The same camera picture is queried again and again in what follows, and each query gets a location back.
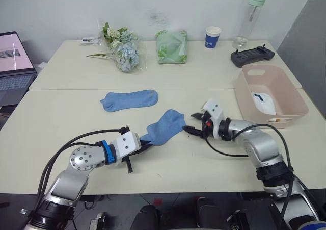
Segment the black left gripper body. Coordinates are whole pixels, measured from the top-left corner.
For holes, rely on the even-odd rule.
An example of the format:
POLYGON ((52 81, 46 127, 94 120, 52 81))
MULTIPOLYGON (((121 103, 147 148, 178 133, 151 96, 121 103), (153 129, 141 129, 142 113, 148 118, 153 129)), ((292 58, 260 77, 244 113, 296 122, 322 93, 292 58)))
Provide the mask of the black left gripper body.
POLYGON ((125 162, 127 165, 131 165, 131 160, 130 160, 129 157, 130 157, 130 156, 137 155, 137 154, 140 154, 140 153, 142 153, 143 151, 144 151, 144 149, 143 149, 143 148, 140 148, 140 149, 137 150, 137 151, 131 152, 131 153, 129 153, 129 154, 123 156, 122 159, 121 159, 121 163, 122 163, 122 162, 125 162))

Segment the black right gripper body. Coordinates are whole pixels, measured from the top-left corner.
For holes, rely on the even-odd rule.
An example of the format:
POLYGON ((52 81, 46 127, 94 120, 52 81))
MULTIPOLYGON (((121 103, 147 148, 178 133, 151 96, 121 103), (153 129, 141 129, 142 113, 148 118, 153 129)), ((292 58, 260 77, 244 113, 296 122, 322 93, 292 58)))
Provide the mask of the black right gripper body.
POLYGON ((214 135, 213 135, 214 125, 213 125, 213 122, 211 120, 211 115, 207 111, 205 111, 202 114, 201 121, 202 121, 202 135, 203 135, 203 137, 204 138, 214 137, 214 135))

